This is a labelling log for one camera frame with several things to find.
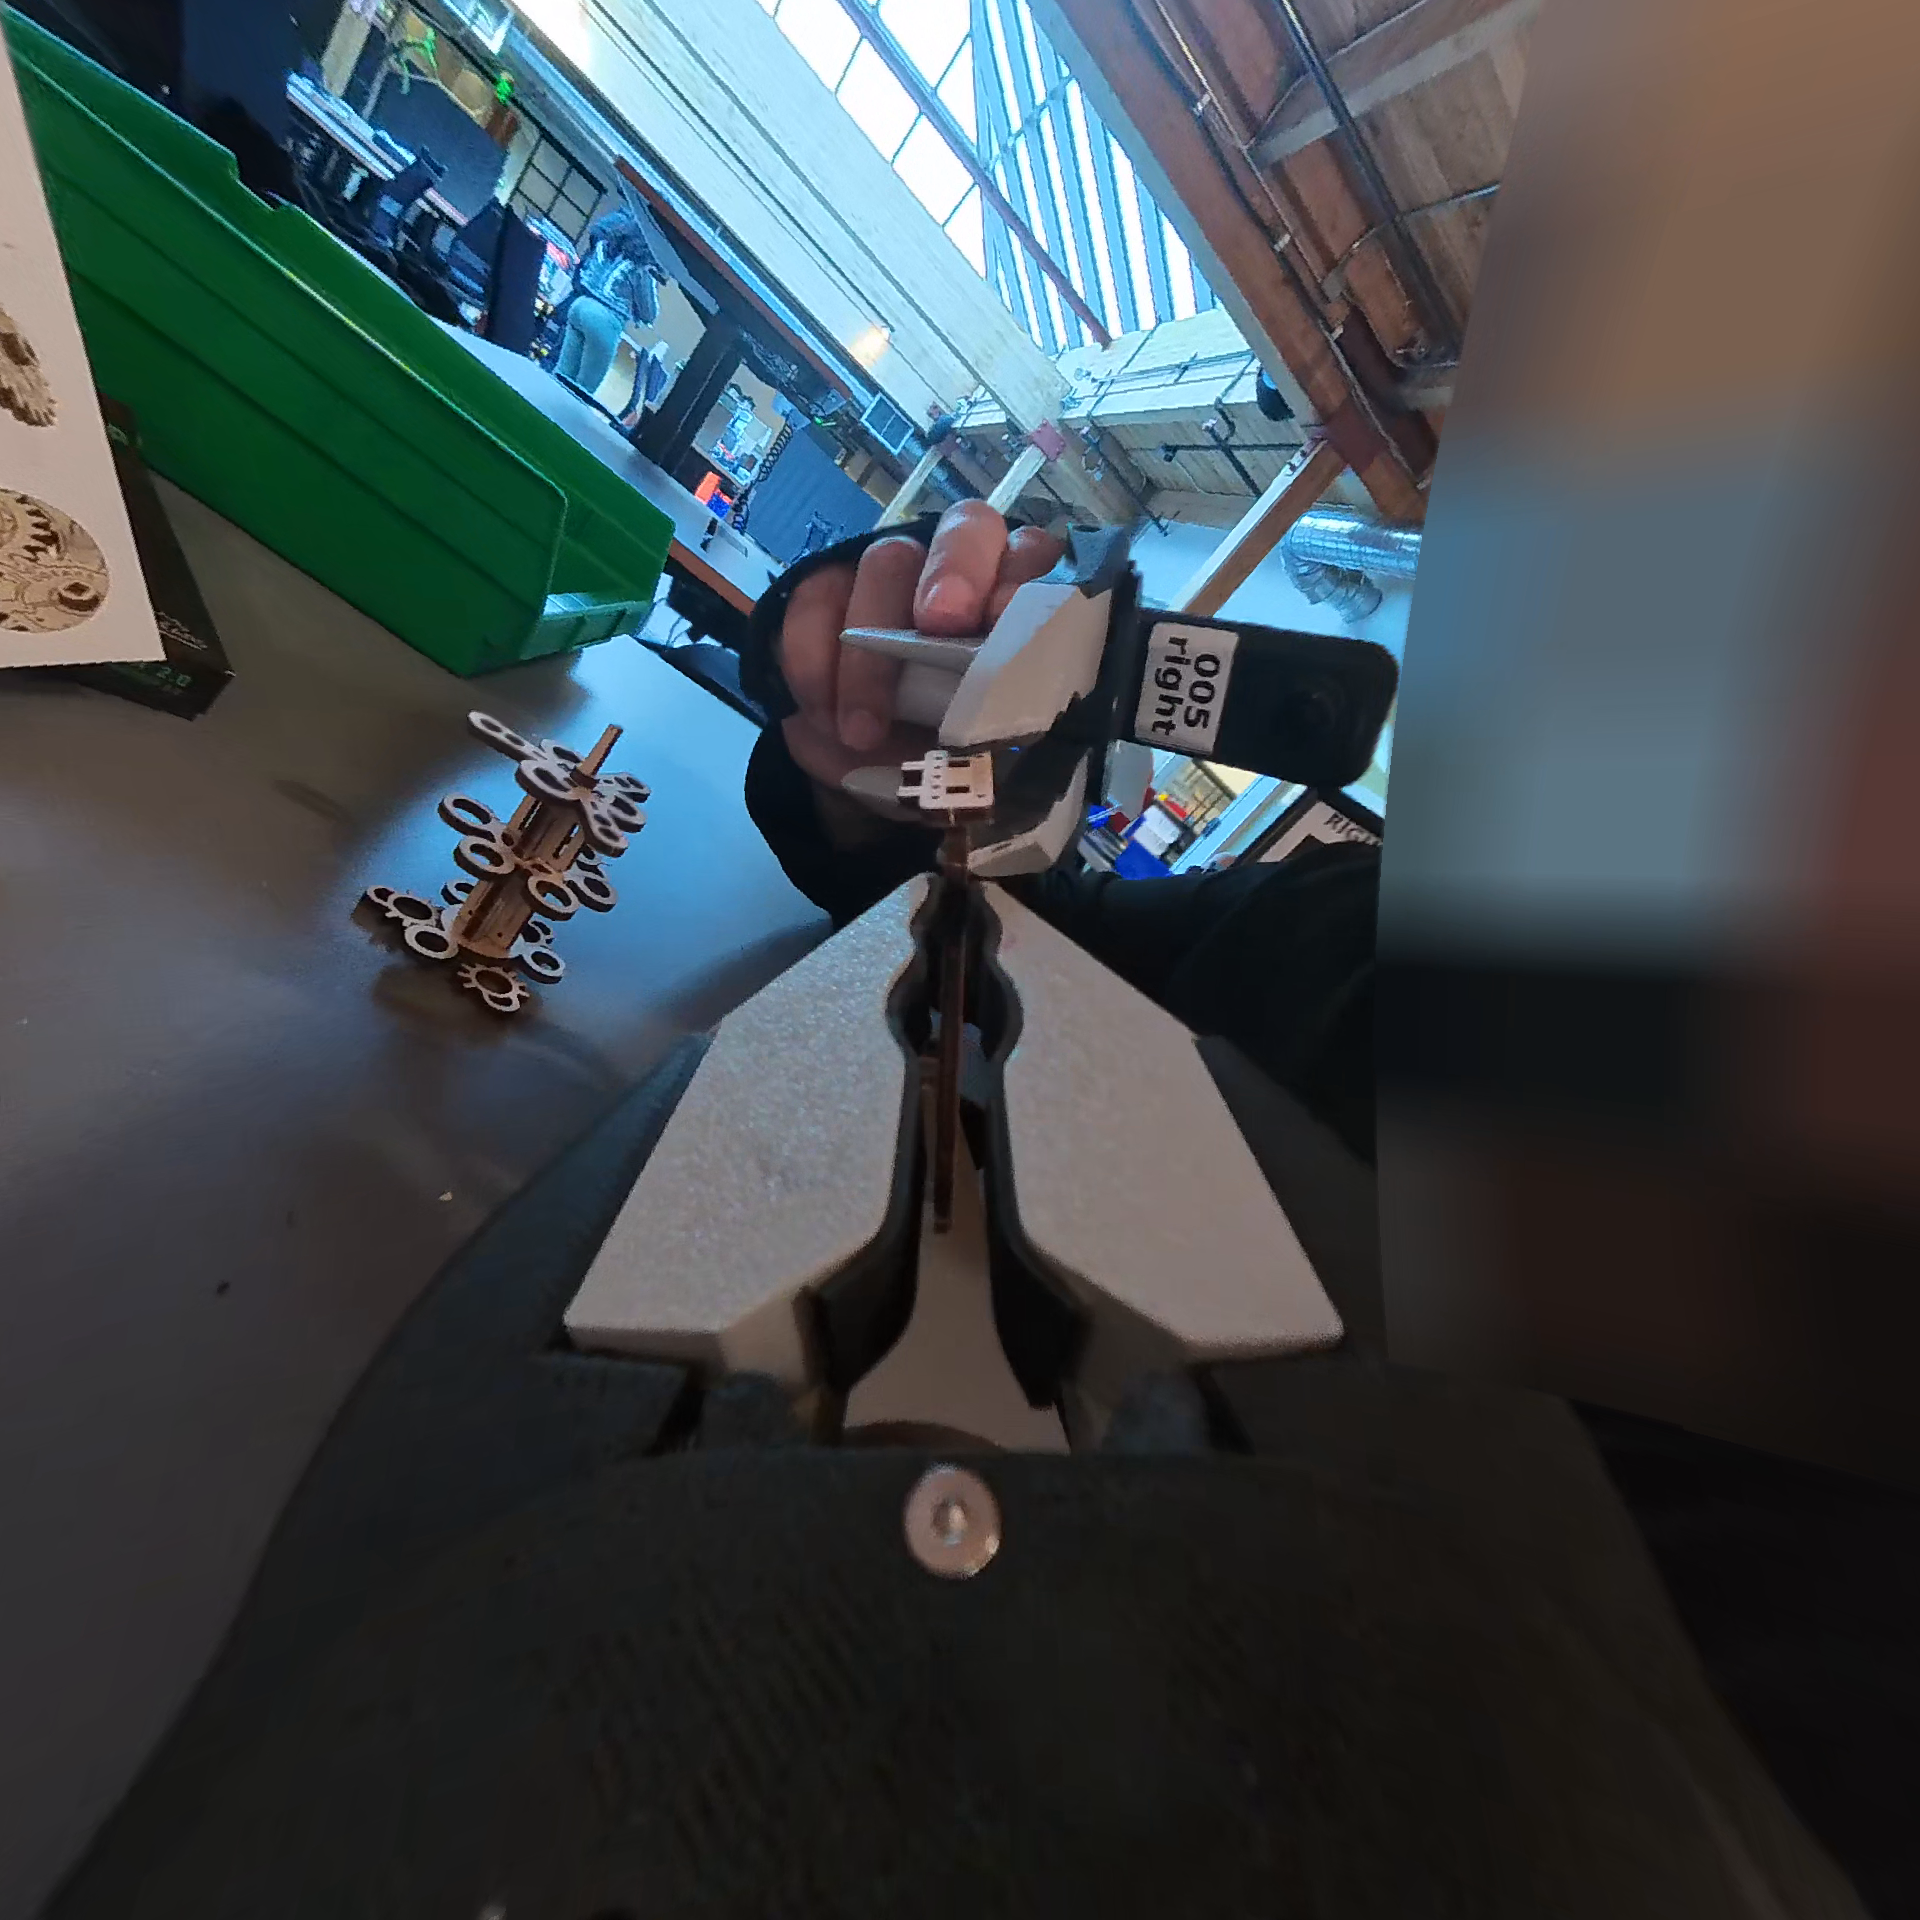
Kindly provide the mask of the small wooden connector piece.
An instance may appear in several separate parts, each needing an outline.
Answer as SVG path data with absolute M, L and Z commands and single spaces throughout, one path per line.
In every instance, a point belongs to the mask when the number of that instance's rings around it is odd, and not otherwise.
M 967 827 L 996 812 L 996 767 L 990 753 L 931 749 L 900 761 L 893 802 L 941 827 Z

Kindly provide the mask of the folded assembly instruction sheet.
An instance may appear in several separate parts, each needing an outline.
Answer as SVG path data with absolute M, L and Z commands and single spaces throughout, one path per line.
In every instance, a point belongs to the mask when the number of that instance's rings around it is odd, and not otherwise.
M 4 666 L 162 662 L 162 632 L 4 54 Z

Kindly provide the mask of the green plastic bin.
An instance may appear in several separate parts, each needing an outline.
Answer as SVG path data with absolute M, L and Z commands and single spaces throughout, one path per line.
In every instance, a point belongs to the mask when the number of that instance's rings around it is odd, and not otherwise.
M 455 676 L 635 632 L 669 517 L 205 132 L 6 16 L 93 382 L 146 462 Z
M 550 575 L 565 492 L 499 422 L 512 391 L 228 149 L 4 27 L 89 367 L 149 464 L 306 575 L 361 534 Z

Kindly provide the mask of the silver ventilation duct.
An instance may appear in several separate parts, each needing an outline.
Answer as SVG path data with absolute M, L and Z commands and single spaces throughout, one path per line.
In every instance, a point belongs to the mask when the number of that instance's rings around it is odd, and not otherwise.
M 1292 585 L 1343 625 L 1378 613 L 1384 585 L 1410 585 L 1422 562 L 1422 526 L 1385 523 L 1348 507 L 1312 507 L 1282 540 Z

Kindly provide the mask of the black model kit box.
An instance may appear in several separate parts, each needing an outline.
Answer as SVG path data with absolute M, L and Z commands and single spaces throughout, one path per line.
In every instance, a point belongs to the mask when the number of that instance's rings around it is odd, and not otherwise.
M 149 662 L 78 662 L 54 676 L 102 689 L 146 708 L 183 718 L 205 715 L 231 684 L 231 662 L 201 585 L 185 556 L 171 517 L 146 464 L 139 422 L 120 400 L 99 395 L 107 435 L 139 554 L 139 566 L 157 609 L 162 661 Z

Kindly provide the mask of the round wooden frame part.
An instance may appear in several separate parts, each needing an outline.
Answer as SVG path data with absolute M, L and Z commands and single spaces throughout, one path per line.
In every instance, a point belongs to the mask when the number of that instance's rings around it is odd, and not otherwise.
M 957 1147 L 964 1139 L 964 1051 L 967 1010 L 973 993 L 973 837 L 972 823 L 954 813 L 941 835 L 941 866 L 933 886 L 933 1136 L 931 1136 L 931 1225 L 937 1235 L 954 1228 Z

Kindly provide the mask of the wooden flower-disc rod assembly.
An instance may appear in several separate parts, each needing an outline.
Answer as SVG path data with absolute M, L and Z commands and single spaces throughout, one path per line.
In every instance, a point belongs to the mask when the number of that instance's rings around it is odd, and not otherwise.
M 515 802 L 494 812 L 473 795 L 446 795 L 438 822 L 455 835 L 459 878 L 437 896 L 374 885 L 356 906 L 485 1011 L 515 1020 L 539 991 L 565 978 L 557 928 L 619 906 L 610 864 L 646 827 L 650 786 L 615 767 L 619 722 L 589 749 L 522 732 L 490 708 L 469 708 L 465 724 L 510 761 Z

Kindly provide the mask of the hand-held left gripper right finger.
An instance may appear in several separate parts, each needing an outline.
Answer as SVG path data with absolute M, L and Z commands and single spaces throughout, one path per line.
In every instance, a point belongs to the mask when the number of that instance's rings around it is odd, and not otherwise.
M 1307 1246 L 1193 1029 L 1009 889 L 977 895 L 990 1300 L 1034 1404 L 1337 1349 Z

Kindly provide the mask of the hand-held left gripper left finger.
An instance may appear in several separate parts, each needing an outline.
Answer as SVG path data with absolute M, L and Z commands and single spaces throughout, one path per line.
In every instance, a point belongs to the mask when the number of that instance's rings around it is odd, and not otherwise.
M 893 997 L 928 878 L 836 932 L 713 1031 L 584 1283 L 573 1349 L 705 1380 L 826 1380 L 812 1307 L 887 1220 L 917 1121 Z

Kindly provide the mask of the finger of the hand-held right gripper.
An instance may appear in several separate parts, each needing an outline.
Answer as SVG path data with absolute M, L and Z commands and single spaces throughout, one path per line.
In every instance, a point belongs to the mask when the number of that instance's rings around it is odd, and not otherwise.
M 972 823 L 973 882 L 1025 878 L 1056 866 L 1087 813 L 1087 761 L 1065 761 L 1065 767 L 994 761 L 994 767 L 996 812 L 994 817 Z M 842 778 L 842 791 L 892 823 L 928 831 L 937 871 L 945 827 L 908 813 L 893 802 L 898 778 L 900 765 L 866 765 Z
M 1034 746 L 1049 732 L 1112 743 L 1117 696 L 1102 679 L 1122 585 L 1102 591 L 1034 579 L 985 639 L 845 625 L 854 657 L 893 662 L 893 708 L 948 753 Z

